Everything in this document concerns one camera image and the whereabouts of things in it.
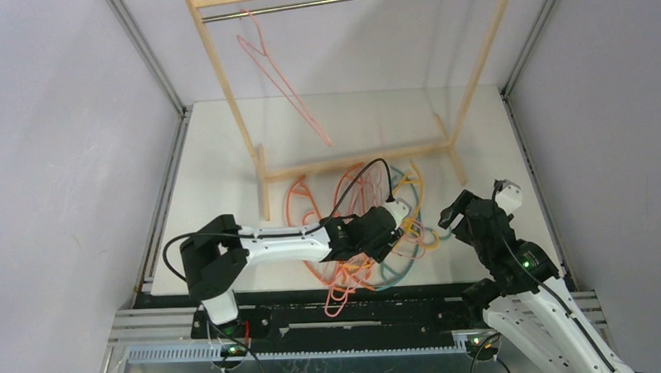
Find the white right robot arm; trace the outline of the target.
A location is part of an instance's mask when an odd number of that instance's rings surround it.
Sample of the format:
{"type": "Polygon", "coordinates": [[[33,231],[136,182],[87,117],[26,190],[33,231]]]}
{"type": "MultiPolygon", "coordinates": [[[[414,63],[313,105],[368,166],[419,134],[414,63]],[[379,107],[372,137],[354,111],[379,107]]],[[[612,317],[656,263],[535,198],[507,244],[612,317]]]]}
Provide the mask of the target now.
{"type": "Polygon", "coordinates": [[[472,327],[506,337],[543,373],[634,373],[581,311],[558,268],[537,244],[519,239],[510,222],[522,194],[514,185],[490,198],[464,190],[442,210],[439,226],[473,247],[491,277],[464,290],[472,327]]]}

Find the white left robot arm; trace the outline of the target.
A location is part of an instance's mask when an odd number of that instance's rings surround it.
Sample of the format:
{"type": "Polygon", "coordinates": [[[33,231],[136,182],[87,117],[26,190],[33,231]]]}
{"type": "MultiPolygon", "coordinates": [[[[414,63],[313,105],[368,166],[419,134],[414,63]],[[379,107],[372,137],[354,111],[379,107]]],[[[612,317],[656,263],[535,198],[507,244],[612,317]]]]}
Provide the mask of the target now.
{"type": "Polygon", "coordinates": [[[361,216],[328,216],[295,228],[256,229],[218,216],[201,230],[178,236],[183,281],[213,330],[234,336],[243,319],[232,286],[249,266],[273,262],[344,262],[364,254],[382,262],[403,236],[412,207],[391,198],[361,216]]]}

